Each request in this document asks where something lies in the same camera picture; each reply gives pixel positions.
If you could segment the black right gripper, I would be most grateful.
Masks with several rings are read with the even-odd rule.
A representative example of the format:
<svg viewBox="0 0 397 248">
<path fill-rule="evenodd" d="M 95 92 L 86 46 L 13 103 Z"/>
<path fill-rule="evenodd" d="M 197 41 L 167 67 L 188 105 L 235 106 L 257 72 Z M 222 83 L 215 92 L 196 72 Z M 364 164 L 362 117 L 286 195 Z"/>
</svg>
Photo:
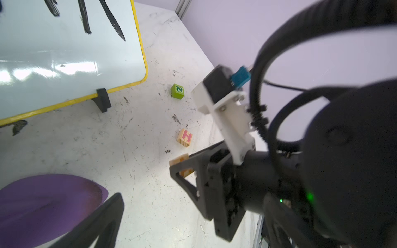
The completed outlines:
<svg viewBox="0 0 397 248">
<path fill-rule="evenodd" d="M 201 215 L 213 220 L 215 233 L 232 241 L 247 211 L 263 214 L 272 248 L 310 247 L 309 227 L 292 209 L 266 194 L 268 153 L 249 151 L 234 165 L 225 142 L 200 153 L 172 159 L 171 178 L 188 194 Z"/>
</svg>

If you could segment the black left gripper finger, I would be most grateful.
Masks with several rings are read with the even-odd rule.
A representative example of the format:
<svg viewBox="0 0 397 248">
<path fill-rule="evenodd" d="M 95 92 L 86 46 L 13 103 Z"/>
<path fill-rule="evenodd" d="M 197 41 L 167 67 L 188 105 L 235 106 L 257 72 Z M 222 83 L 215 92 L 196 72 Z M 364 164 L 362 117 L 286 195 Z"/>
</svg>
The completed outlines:
<svg viewBox="0 0 397 248">
<path fill-rule="evenodd" d="M 116 245 L 125 204 L 120 193 L 115 193 L 72 231 L 64 235 L 53 248 L 113 248 Z"/>
</svg>

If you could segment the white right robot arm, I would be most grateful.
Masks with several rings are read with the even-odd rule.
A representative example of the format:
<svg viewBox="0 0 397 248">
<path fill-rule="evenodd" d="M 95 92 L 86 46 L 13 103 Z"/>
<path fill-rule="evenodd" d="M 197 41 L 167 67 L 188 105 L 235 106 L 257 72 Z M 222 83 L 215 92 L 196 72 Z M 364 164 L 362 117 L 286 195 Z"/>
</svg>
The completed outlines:
<svg viewBox="0 0 397 248">
<path fill-rule="evenodd" d="M 247 211 L 271 248 L 397 245 L 397 81 L 303 90 L 263 117 L 270 65 L 325 35 L 397 22 L 396 1 L 319 1 L 278 28 L 247 77 L 217 66 L 192 91 L 223 141 L 170 161 L 170 176 L 218 237 L 232 241 Z"/>
</svg>

